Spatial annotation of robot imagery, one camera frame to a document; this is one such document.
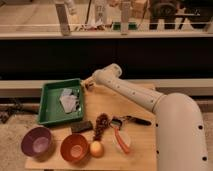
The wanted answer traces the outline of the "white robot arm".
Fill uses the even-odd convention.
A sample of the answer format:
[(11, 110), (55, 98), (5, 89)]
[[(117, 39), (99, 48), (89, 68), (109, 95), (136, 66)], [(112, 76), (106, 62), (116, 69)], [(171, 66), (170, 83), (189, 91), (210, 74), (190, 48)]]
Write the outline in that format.
[(164, 94), (120, 79), (122, 69), (112, 63), (97, 69), (84, 85), (104, 85), (156, 116), (157, 171), (209, 171), (202, 113), (183, 93)]

